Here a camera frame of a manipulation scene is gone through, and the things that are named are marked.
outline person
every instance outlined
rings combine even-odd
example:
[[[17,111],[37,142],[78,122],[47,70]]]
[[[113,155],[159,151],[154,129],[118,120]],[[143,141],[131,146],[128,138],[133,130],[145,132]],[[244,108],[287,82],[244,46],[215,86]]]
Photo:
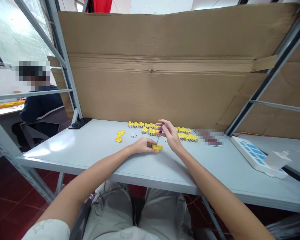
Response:
[[[186,151],[177,130],[167,120],[159,120],[162,136],[189,170],[200,191],[234,239],[274,239],[258,218],[225,185]],[[83,202],[96,188],[98,197],[91,206],[84,240],[92,239],[193,239],[191,219],[181,193],[147,189],[146,202],[138,226],[133,226],[132,206],[126,184],[105,181],[126,158],[147,152],[155,142],[140,138],[108,157],[99,160],[72,180],[23,237],[32,239],[69,239]]]
[[[44,71],[42,66],[31,66],[30,63],[23,63],[18,68],[19,75],[23,81],[30,83],[34,91],[53,91],[58,88],[50,83],[49,71]],[[53,109],[63,106],[63,102],[59,93],[30,96],[26,98],[24,108],[20,113],[21,119],[27,123],[34,123],[38,117],[45,115]],[[23,134],[23,131],[18,122],[12,125],[12,132],[17,136],[18,143],[20,146],[28,145],[28,142]],[[58,125],[54,123],[35,123],[31,124],[30,127],[37,131],[52,137],[58,132]]]

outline desk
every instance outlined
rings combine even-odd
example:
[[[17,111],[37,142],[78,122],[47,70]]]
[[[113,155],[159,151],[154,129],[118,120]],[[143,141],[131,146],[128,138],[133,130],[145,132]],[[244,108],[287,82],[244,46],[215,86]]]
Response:
[[[13,113],[13,112],[20,112],[23,110],[24,104],[16,106],[15,108],[0,108],[0,116]]]
[[[126,130],[121,143],[114,141],[119,130]],[[132,133],[138,134],[136,139],[131,137]],[[23,166],[80,174],[98,160],[142,136],[141,128],[129,129],[126,122],[91,120],[79,130],[65,129],[17,159]],[[201,194],[166,139],[160,137],[158,144],[163,145],[163,150],[158,154],[144,153],[129,157],[109,179]],[[182,141],[182,144],[244,203],[300,212],[300,182],[290,176],[285,179],[271,178],[256,171],[227,136],[222,148],[195,142]]]
[[[241,134],[239,137],[244,138],[256,145],[260,150],[269,154],[272,151],[282,152],[286,150],[300,151],[300,140],[290,138],[278,138],[278,137],[263,137]],[[300,153],[290,152],[289,158],[291,163],[285,167],[295,174],[300,176]]]

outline floor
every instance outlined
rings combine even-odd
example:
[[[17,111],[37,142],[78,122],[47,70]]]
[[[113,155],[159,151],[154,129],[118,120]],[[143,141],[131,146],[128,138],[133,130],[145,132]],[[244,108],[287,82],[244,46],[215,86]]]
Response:
[[[44,182],[54,192],[57,186],[59,173],[36,169]],[[66,174],[64,184],[68,184],[76,176]],[[142,198],[146,188],[130,185],[130,193],[133,197]],[[209,214],[198,196],[184,195],[191,214],[193,228],[212,228],[214,225]],[[268,225],[287,216],[292,212],[247,205],[264,225]],[[17,172],[6,160],[0,158],[0,239],[20,240],[27,230],[36,222],[48,207],[48,203],[37,193],[35,189]],[[216,215],[222,231],[228,233],[221,219]]]

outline hand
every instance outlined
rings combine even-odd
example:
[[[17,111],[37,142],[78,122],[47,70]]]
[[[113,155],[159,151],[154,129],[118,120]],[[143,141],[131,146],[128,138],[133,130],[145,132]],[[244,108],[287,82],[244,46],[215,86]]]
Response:
[[[143,152],[157,153],[157,150],[152,148],[152,144],[156,144],[156,142],[150,138],[142,137],[135,143],[129,145],[128,147],[131,150],[131,154]]]
[[[178,131],[174,128],[171,122],[167,120],[159,120],[160,123],[156,123],[156,125],[161,126],[161,123],[164,122],[164,125],[162,126],[162,129],[164,133],[159,133],[159,135],[166,137],[168,144],[172,151],[176,152],[177,150],[183,149],[183,145],[180,142]]]

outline smartphone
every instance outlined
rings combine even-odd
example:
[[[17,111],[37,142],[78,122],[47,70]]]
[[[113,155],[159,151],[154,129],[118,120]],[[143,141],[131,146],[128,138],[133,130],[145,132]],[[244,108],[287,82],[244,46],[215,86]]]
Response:
[[[74,124],[72,124],[69,129],[80,129],[84,125],[86,125],[88,122],[91,121],[92,118],[81,118],[80,120],[76,121]]]

